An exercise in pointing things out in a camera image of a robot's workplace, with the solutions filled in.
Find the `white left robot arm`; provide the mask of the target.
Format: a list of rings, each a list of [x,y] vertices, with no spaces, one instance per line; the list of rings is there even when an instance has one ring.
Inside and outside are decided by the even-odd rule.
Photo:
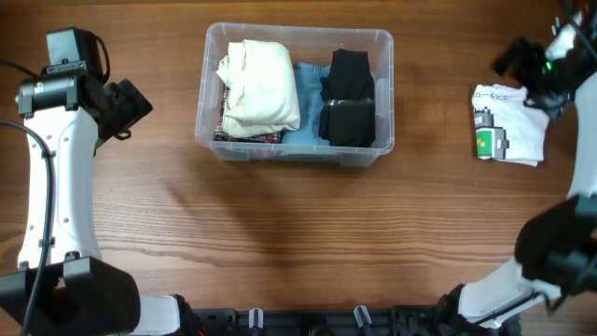
[[[97,148],[123,139],[151,111],[129,81],[82,71],[26,80],[19,128],[28,139],[29,205],[16,272],[1,279],[2,308],[25,335],[181,335],[192,316],[175,295],[139,291],[103,261],[92,211]]]

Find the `red navy plaid shirt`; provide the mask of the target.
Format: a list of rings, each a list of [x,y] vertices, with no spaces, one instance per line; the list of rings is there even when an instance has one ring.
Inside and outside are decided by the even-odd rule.
[[[227,86],[223,87],[222,91],[222,99],[220,102],[220,111],[219,111],[219,120],[215,126],[214,130],[214,141],[222,141],[222,142],[246,142],[246,143],[262,143],[262,144],[281,144],[283,140],[283,133],[263,133],[259,135],[254,135],[250,137],[233,137],[226,133],[223,130],[222,122],[223,122],[223,115],[226,107],[226,102],[229,96],[229,88]]]

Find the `blue denim jeans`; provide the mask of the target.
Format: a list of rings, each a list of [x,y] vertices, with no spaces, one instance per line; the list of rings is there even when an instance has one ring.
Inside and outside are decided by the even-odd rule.
[[[296,131],[285,131],[283,144],[292,146],[328,146],[319,135],[320,115],[325,103],[321,97],[321,79],[327,77],[329,66],[297,63],[294,77],[298,95],[300,125]]]

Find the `black cloth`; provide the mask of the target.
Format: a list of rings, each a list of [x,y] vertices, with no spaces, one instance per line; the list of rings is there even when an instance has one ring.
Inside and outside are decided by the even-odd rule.
[[[365,51],[337,49],[321,78],[318,134],[333,147],[370,147],[376,140],[375,83]]]

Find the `white printed t-shirt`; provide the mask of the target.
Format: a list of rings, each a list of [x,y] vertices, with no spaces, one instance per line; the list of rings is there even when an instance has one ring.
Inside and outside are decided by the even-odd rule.
[[[477,156],[536,167],[544,160],[548,115],[524,104],[527,90],[478,85],[471,98]]]

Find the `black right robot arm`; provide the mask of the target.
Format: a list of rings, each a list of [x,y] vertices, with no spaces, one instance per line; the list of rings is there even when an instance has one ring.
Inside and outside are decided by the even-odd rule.
[[[548,122],[575,105],[576,164],[568,198],[530,219],[514,255],[475,283],[460,285],[433,308],[398,311],[400,331],[422,335],[518,335],[519,312],[539,303],[556,311],[570,296],[596,288],[596,47],[559,35],[548,48],[520,38],[493,63],[522,85],[475,89],[481,159],[538,161]]]

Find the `cream cloth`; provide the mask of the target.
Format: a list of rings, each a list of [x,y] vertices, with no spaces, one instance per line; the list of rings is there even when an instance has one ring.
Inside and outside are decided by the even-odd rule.
[[[216,73],[229,89],[223,132],[246,138],[299,128],[294,68],[284,45],[251,39],[230,42]]]

